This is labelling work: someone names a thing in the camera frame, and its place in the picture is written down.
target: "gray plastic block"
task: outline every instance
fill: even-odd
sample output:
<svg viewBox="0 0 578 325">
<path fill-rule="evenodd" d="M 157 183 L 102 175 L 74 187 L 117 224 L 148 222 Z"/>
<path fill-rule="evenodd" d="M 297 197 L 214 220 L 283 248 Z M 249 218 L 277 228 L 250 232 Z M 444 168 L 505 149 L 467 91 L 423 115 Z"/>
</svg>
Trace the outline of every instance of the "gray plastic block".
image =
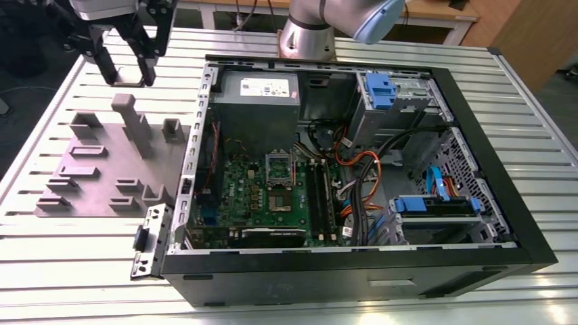
<svg viewBox="0 0 578 325">
<path fill-rule="evenodd" d="M 180 144 L 184 142 L 184 132 L 180 121 L 174 118 L 166 118 L 162 122 L 164 142 Z"/>
<path fill-rule="evenodd" d="M 110 198 L 108 206 L 112 210 L 117 212 L 140 211 L 141 209 L 138 203 L 132 196 L 120 196 L 117 198 Z"/>
<path fill-rule="evenodd" d="M 146 126 L 146 128 L 145 128 L 146 136 L 148 136 L 146 139 L 149 139 L 150 138 L 150 126 L 148 125 L 146 117 L 144 115 L 140 115 L 140 114 L 136 114 L 136 116 L 138 117 L 140 124 Z M 124 131 L 124 135 L 126 136 L 128 141 L 132 141 L 132 134 L 130 134 L 128 128 L 122 127 L 122 131 Z"/>
<path fill-rule="evenodd" d="M 68 211 L 70 203 L 61 196 L 46 196 L 37 200 L 36 206 L 45 212 Z"/>
<path fill-rule="evenodd" d="M 69 151 L 70 156 L 74 158 L 90 157 L 98 158 L 108 155 L 106 148 L 104 146 L 74 146 Z"/>
<path fill-rule="evenodd" d="M 97 178 L 100 176 L 100 171 L 94 166 L 61 166 L 57 174 L 61 177 Z"/>
<path fill-rule="evenodd" d="M 78 184 L 69 177 L 53 177 L 48 180 L 46 188 L 53 192 L 76 192 Z"/>
<path fill-rule="evenodd" d="M 114 186 L 120 193 L 141 193 L 142 190 L 142 183 L 137 178 L 117 178 Z"/>
<path fill-rule="evenodd" d="M 100 128 L 101 123 L 93 113 L 76 113 L 69 127 L 80 140 L 96 139 L 93 129 Z"/>
<path fill-rule="evenodd" d="M 156 195 L 152 191 L 152 188 L 146 185 L 144 186 L 142 191 L 142 202 L 146 207 L 152 207 L 153 205 L 166 203 L 169 205 L 173 204 L 172 197 L 169 193 L 165 191 L 164 185 L 160 186 L 158 194 Z"/>
<path fill-rule="evenodd" d="M 57 194 L 64 197 L 70 206 L 69 209 L 61 210 L 50 209 L 50 207 L 42 210 L 38 207 L 34 211 L 38 217 L 141 217 L 150 201 L 142 200 L 145 185 L 153 192 L 145 196 L 145 199 L 158 194 L 156 198 L 160 197 L 160 200 L 173 202 L 170 196 L 177 193 L 185 142 L 165 143 L 162 125 L 149 125 L 149 145 L 154 155 L 142 159 L 134 143 L 124 136 L 122 127 L 121 123 L 102 123 L 101 127 L 92 128 L 96 139 L 82 139 L 82 142 L 77 138 L 70 140 L 53 178 L 60 177 L 64 168 L 64 175 L 77 184 L 78 190 L 66 192 L 46 188 L 42 195 Z M 182 127 L 185 137 L 189 130 L 189 126 Z M 78 146 L 102 146 L 106 148 L 108 155 L 74 157 L 70 155 L 70 150 Z M 98 177 L 86 177 L 96 170 Z M 128 181 L 125 188 L 117 184 L 120 179 L 132 180 Z M 161 195 L 162 192 L 156 192 L 161 186 L 165 188 L 162 192 L 168 197 Z M 124 209 L 124 207 L 112 209 L 110 199 L 121 197 L 132 197 L 133 204 L 137 204 L 138 208 L 133 210 Z"/>
<path fill-rule="evenodd" d="M 136 114 L 134 96 L 128 93 L 117 93 L 112 99 L 112 109 L 121 115 L 129 139 L 136 145 L 136 149 L 142 158 L 150 158 L 153 151 L 149 144 L 150 127 L 144 116 Z"/>
</svg>

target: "motherboard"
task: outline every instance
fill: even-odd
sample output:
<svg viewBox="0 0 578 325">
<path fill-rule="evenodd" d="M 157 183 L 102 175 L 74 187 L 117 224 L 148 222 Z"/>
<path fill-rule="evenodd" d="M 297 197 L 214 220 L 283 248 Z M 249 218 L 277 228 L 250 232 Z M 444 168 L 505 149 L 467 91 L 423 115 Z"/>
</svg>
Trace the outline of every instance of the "motherboard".
<svg viewBox="0 0 578 325">
<path fill-rule="evenodd" d="M 283 153 L 229 159 L 220 205 L 197 207 L 188 219 L 192 247 L 339 246 L 337 179 L 337 167 Z"/>
</svg>

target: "green circuit board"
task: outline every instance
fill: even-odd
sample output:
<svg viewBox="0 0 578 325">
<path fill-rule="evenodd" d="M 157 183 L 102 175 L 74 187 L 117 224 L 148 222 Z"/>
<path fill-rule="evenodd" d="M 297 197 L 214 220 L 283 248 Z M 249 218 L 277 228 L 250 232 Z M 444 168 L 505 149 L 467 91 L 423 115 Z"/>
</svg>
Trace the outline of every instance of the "green circuit board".
<svg viewBox="0 0 578 325">
<path fill-rule="evenodd" d="M 309 207 L 307 195 L 305 162 L 295 163 L 295 170 L 287 171 L 287 164 L 271 164 L 275 177 L 293 175 L 292 186 L 267 186 L 265 161 L 233 159 L 224 164 L 221 203 L 214 224 L 190 225 L 188 233 L 192 238 L 202 239 L 202 248 L 226 248 L 226 233 L 236 228 L 287 228 L 305 230 L 308 247 L 340 246 L 337 227 L 332 227 L 329 238 L 315 236 L 311 231 Z M 337 167 L 328 169 L 331 179 L 339 177 Z"/>
<path fill-rule="evenodd" d="M 263 161 L 226 162 L 218 225 L 291 226 L 305 229 L 308 205 L 304 167 L 297 166 L 296 182 L 289 188 L 268 188 L 264 169 Z M 291 173 L 283 165 L 277 169 L 277 175 Z"/>
</svg>

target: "ram slot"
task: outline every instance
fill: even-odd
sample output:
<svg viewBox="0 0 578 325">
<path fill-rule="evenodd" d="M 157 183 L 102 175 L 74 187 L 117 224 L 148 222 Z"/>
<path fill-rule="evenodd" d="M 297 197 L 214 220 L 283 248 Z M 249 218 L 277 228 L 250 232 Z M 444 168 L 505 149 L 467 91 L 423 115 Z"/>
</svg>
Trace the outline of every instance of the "ram slot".
<svg viewBox="0 0 578 325">
<path fill-rule="evenodd" d="M 319 211 L 323 223 L 323 234 L 325 235 L 325 239 L 329 238 L 331 233 L 331 222 L 329 222 L 329 214 L 328 214 L 328 193 L 325 190 L 325 173 L 323 165 L 315 166 L 315 187 L 316 187 L 316 198 L 319 204 Z"/>
<path fill-rule="evenodd" d="M 327 222 L 328 222 L 328 228 L 327 228 L 327 235 L 331 236 L 331 233 L 335 228 L 335 212 L 333 212 L 333 196 L 331 195 L 331 179 L 328 175 L 328 166 L 327 163 L 323 164 L 323 189 L 324 189 L 324 196 L 323 196 L 323 202 L 327 204 Z"/>
<path fill-rule="evenodd" d="M 319 198 L 316 193 L 315 167 L 311 165 L 305 171 L 307 201 L 308 201 L 308 224 L 311 225 L 311 236 L 316 238 L 321 234 L 321 214 L 319 211 Z"/>
</svg>

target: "aluminum table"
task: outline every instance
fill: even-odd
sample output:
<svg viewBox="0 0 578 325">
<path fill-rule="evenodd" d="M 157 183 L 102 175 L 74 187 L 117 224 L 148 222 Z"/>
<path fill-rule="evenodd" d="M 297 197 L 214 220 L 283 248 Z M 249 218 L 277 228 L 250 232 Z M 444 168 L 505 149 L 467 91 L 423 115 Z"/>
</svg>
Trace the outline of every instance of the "aluminum table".
<svg viewBox="0 0 578 325">
<path fill-rule="evenodd" d="M 126 44 L 105 39 L 117 66 Z M 130 282 L 132 235 L 141 219 L 37 218 L 76 112 L 121 123 L 114 93 L 132 93 L 149 123 L 189 124 L 206 53 L 277 55 L 276 36 L 176 28 L 150 88 L 110 88 L 78 59 L 0 183 L 0 321 L 172 324 L 567 324 L 578 320 L 578 155 L 509 65 L 485 49 L 336 40 L 340 61 L 449 69 L 559 263 L 456 298 L 193 309 L 164 281 Z"/>
</svg>

